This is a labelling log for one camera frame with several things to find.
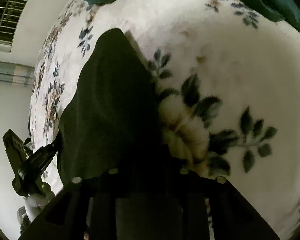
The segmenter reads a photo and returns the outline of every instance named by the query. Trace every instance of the white fleece blanket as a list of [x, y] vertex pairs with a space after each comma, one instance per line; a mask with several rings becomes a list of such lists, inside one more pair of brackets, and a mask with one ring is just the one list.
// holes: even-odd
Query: white fleece blanket
[[[154, 77], [172, 154], [201, 176], [224, 174], [288, 239], [300, 224], [300, 34], [239, 0], [70, 0], [35, 70], [34, 150], [52, 142], [98, 37], [115, 27]], [[56, 172], [45, 174], [54, 191]]]

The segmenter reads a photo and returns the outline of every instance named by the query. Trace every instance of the green leaf pattern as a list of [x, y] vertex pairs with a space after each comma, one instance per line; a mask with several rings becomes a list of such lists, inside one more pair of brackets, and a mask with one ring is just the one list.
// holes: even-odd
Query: green leaf pattern
[[[163, 54], [160, 49], [157, 49], [153, 59], [149, 60], [148, 71], [154, 78], [154, 86], [157, 86], [159, 80], [173, 76], [172, 71], [168, 69], [170, 59], [170, 53]], [[198, 74], [192, 74], [184, 80], [180, 90], [171, 87], [161, 91], [156, 90], [158, 103], [172, 95], [181, 96], [192, 118], [199, 117], [204, 128], [208, 129], [218, 116], [222, 100], [216, 96], [201, 98], [199, 87]], [[264, 130], [264, 120], [254, 120], [249, 106], [244, 109], [239, 119], [239, 129], [240, 132], [225, 129], [218, 133], [209, 133], [208, 153], [211, 154], [207, 154], [204, 159], [194, 157], [193, 163], [196, 165], [207, 161], [210, 175], [216, 171], [229, 175], [231, 167], [224, 155], [229, 152], [230, 148], [241, 147], [245, 149], [242, 158], [243, 170], [248, 173], [255, 165], [256, 153], [262, 158], [272, 154], [268, 141], [276, 135], [277, 129], [269, 126]]]

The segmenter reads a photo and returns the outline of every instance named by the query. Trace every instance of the window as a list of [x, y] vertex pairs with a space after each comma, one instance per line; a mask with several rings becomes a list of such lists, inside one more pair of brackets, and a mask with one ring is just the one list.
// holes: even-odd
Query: window
[[4, 0], [0, 6], [0, 51], [10, 52], [13, 36], [28, 0]]
[[21, 13], [26, 5], [24, 0], [5, 0], [0, 6], [0, 43], [11, 45]]

